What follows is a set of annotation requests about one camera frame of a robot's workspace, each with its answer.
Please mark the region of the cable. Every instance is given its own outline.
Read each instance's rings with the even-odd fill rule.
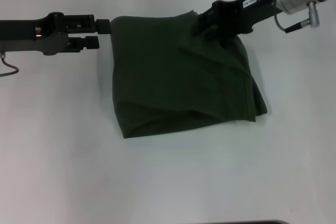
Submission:
[[[4,65],[10,67],[10,68],[13,68],[15,69],[15,71],[13,72],[9,72],[9,73],[0,73],[0,77],[4,77],[4,76],[11,76],[13,74],[16,74],[16,73],[19,73],[19,69],[15,66],[12,66],[10,64],[8,64],[6,61],[5,61],[5,58],[6,58],[6,55],[5,54],[1,54],[1,61]]]
[[[274,20],[280,30],[285,31],[285,29],[280,25],[278,17],[277,17],[277,0],[273,0],[273,9],[274,9]]]

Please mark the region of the white table surface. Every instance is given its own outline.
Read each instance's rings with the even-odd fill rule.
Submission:
[[[214,1],[0,0],[0,19],[166,17]],[[257,123],[125,140],[108,36],[79,54],[9,53],[20,73],[0,78],[0,224],[336,223],[335,7],[318,6],[315,30],[269,19],[241,37],[269,109]]]

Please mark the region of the green fabric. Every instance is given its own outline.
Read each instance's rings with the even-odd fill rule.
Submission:
[[[197,13],[111,22],[113,103],[125,138],[266,114],[238,37],[223,47],[193,35]]]

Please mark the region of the dark green cloth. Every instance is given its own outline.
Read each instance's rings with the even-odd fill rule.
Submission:
[[[125,138],[255,122],[263,98],[238,37],[223,46],[195,36],[197,13],[111,22],[113,103]]]

